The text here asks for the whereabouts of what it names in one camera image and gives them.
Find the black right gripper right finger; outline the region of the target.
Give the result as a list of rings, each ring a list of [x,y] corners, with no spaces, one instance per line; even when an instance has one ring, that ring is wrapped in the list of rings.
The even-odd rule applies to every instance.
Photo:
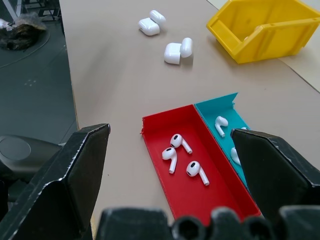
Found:
[[[230,137],[265,218],[275,220],[283,206],[319,205],[320,171],[283,138],[240,128],[232,129]]]

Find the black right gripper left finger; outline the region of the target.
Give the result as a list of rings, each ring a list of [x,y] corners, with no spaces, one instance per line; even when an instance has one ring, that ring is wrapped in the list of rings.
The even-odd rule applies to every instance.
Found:
[[[2,240],[81,240],[101,187],[110,124],[74,132],[0,222]]]

